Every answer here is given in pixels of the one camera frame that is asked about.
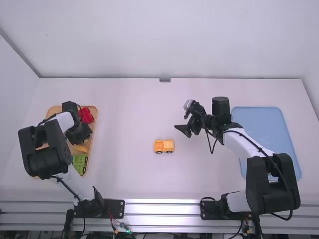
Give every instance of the yellow toy car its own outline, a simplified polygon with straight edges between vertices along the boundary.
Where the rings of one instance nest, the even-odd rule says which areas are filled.
[[[174,148],[174,141],[171,139],[168,140],[156,140],[154,143],[154,152],[155,153],[173,153],[175,150]]]

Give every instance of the white table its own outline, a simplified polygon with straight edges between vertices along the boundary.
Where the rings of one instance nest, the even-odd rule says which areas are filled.
[[[245,188],[239,160],[206,135],[188,139],[174,129],[186,123],[183,104],[192,98],[208,114],[211,98],[235,106],[275,106],[285,117],[302,170],[302,206],[289,222],[261,217],[264,233],[319,234],[319,123],[301,80],[289,79],[41,79],[23,126],[36,125],[49,107],[72,100],[98,109],[85,179],[105,198],[127,201],[124,221],[139,232],[235,232],[236,221],[202,221],[199,199]],[[157,155],[156,139],[173,139],[176,151]],[[71,195],[24,170],[18,141],[1,179],[0,229],[61,230]],[[82,230],[82,221],[74,229]],[[111,231],[110,221],[87,219],[89,231]]]

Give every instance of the wooden tray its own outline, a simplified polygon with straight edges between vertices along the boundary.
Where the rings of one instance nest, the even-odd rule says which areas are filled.
[[[80,154],[87,154],[87,157],[88,157],[88,162],[86,164],[86,171],[85,173],[81,176],[81,177],[84,177],[86,172],[88,171],[88,166],[89,166],[89,161],[90,161],[90,153],[91,153],[91,148],[92,148],[92,140],[93,140],[93,135],[94,135],[94,129],[95,129],[95,122],[96,122],[96,118],[98,116],[98,111],[96,109],[95,106],[81,106],[81,108],[83,109],[84,107],[87,107],[89,108],[90,112],[91,112],[91,115],[93,116],[94,118],[94,121],[92,123],[89,124],[89,127],[91,128],[92,130],[92,135],[89,139],[87,139],[86,141],[84,141],[84,144],[82,144],[81,146],[84,146],[87,150],[87,152],[83,152],[83,151],[80,151],[77,148],[77,145],[72,145],[68,140],[67,140],[67,144],[70,148],[70,151],[71,151],[71,154],[72,156],[77,156],[77,155],[80,155]],[[46,119],[49,118],[51,115],[53,114],[56,114],[56,113],[59,113],[59,112],[62,112],[62,106],[52,106],[51,108],[48,109],[47,113],[46,113]]]

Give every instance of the red toy block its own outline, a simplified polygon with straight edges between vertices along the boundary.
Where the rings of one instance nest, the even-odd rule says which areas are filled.
[[[91,115],[90,109],[87,107],[82,108],[82,110],[78,111],[79,117],[82,123],[92,123],[94,121],[93,116]]]

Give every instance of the green toy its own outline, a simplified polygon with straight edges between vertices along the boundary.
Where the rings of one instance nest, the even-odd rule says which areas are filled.
[[[83,176],[86,172],[87,162],[88,156],[86,154],[80,154],[72,157],[72,165],[81,176]]]

